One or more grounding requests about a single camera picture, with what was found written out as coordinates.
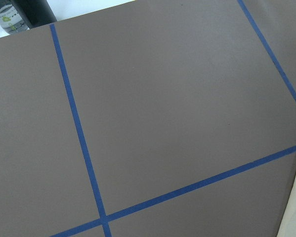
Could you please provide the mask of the brown table mat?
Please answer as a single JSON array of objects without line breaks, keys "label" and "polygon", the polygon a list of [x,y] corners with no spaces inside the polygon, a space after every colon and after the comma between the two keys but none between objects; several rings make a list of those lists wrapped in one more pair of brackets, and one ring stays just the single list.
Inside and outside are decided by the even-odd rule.
[{"label": "brown table mat", "polygon": [[0,237],[275,237],[295,175],[296,0],[0,39]]}]

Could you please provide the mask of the clear bottle green label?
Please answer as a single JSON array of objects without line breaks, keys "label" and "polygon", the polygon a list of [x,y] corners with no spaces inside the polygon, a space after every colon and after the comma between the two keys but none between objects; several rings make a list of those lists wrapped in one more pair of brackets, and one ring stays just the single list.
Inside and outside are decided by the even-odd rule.
[{"label": "clear bottle green label", "polygon": [[0,0],[0,26],[9,35],[28,30],[28,26],[10,0]]}]

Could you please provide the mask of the black bottle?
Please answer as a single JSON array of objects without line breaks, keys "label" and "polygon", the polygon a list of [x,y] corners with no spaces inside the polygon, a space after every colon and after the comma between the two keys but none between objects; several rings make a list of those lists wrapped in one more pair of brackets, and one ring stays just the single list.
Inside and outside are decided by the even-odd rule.
[{"label": "black bottle", "polygon": [[11,0],[29,29],[57,22],[46,0]]}]

